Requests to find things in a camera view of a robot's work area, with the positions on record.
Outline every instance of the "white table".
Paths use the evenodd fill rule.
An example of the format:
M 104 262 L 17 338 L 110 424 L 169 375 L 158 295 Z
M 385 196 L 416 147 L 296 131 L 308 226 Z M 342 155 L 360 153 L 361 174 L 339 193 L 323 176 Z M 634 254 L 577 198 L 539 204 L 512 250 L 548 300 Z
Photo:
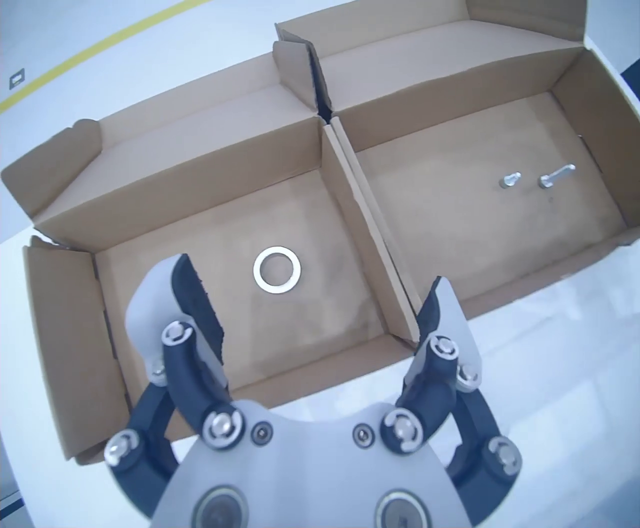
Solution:
M 0 246 L 0 423 L 22 496 L 37 527 L 147 526 L 104 463 L 79 467 L 62 455 L 22 260 L 34 233 L 29 228 Z M 484 361 L 481 390 L 524 457 L 520 479 L 486 525 L 565 526 L 589 514 L 602 520 L 599 526 L 622 526 L 606 508 L 592 510 L 620 486 L 640 482 L 640 243 L 478 317 L 471 327 Z M 331 419 L 392 401 L 406 366 L 278 412 Z M 179 460 L 193 441 L 174 444 Z M 449 421 L 432 445 L 446 462 L 458 441 Z

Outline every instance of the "yellow line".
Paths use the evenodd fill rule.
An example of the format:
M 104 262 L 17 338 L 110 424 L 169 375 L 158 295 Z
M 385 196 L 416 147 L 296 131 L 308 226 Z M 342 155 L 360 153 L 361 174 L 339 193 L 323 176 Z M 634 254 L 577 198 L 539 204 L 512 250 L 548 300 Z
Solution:
M 205 4 L 211 0 L 182 0 L 182 2 L 177 3 L 173 6 L 167 7 L 167 9 L 163 9 L 160 12 L 157 12 L 146 19 L 142 19 L 135 24 L 131 24 L 130 26 L 113 33 L 113 35 L 109 35 L 107 38 L 102 39 L 100 42 L 97 42 L 93 46 L 89 46 L 87 49 L 82 50 L 80 53 L 74 55 L 70 59 L 67 59 L 63 63 L 60 63 L 58 66 L 50 69 L 48 72 L 42 74 L 37 79 L 32 80 L 25 87 L 7 97 L 4 101 L 0 101 L 0 114 L 5 112 L 7 109 L 11 108 L 18 101 L 21 101 L 28 95 L 31 95 L 37 89 L 43 87 L 45 84 L 50 83 L 53 79 L 56 79 L 60 75 L 68 72 L 71 68 L 78 66 L 78 64 L 83 63 L 84 61 L 90 59 L 109 49 L 116 44 L 119 44 L 123 40 L 127 40 L 129 37 L 137 35 L 141 33 L 145 29 L 149 29 L 160 22 L 164 22 L 180 13 L 184 13 L 189 9 L 193 9 L 199 5 Z

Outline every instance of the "electrical outlet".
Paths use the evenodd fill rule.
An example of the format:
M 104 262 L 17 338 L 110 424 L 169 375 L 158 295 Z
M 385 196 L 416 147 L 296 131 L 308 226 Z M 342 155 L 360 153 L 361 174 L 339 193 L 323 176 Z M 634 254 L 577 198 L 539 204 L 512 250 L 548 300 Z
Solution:
M 9 90 L 14 89 L 18 84 L 24 82 L 24 68 L 9 77 Z

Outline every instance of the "cardboard box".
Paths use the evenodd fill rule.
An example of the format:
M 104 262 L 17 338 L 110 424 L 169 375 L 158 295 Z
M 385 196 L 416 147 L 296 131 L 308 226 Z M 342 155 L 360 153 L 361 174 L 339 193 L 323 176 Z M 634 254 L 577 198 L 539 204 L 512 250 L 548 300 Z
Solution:
M 124 310 L 189 253 L 235 398 L 275 406 L 412 353 L 436 274 L 471 317 L 640 234 L 640 120 L 582 47 L 581 0 L 358 0 L 273 54 L 83 120 L 3 171 L 61 444 L 99 460 L 147 384 Z M 552 189 L 539 175 L 575 163 Z M 498 187 L 514 171 L 523 179 Z M 255 257 L 284 245 L 274 296 Z M 286 277 L 282 262 L 264 268 Z M 192 434 L 174 417 L 172 440 Z
M 579 0 L 359 0 L 277 25 L 316 50 L 317 90 L 415 311 L 437 275 L 474 317 L 640 236 L 639 117 L 583 48 L 585 15 Z
M 235 399 L 276 406 L 411 355 L 411 307 L 316 114 L 307 46 L 276 42 L 272 54 L 80 121 L 3 171 L 60 244 L 36 237 L 25 260 L 65 456 L 99 460 L 126 425 L 148 380 L 125 310 L 146 272 L 176 253 L 191 257 L 225 329 Z M 253 279 L 256 256 L 274 245 L 302 265 L 284 295 Z M 271 259 L 265 278 L 284 282 L 287 264 Z M 176 414 L 168 438 L 192 434 Z

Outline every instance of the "washer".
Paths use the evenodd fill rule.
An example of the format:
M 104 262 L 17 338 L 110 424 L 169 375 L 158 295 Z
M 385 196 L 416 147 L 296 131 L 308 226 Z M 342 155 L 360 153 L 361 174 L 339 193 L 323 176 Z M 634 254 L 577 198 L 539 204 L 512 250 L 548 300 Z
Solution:
M 262 273 L 260 272 L 264 259 L 276 254 L 287 257 L 293 266 L 293 273 L 291 273 L 289 280 L 279 286 L 274 286 L 266 282 L 265 279 L 262 278 Z M 253 278 L 255 279 L 255 283 L 268 293 L 285 293 L 298 283 L 298 280 L 300 280 L 301 270 L 300 261 L 293 251 L 283 248 L 282 246 L 273 246 L 271 248 L 266 248 L 255 259 L 255 262 L 253 263 Z

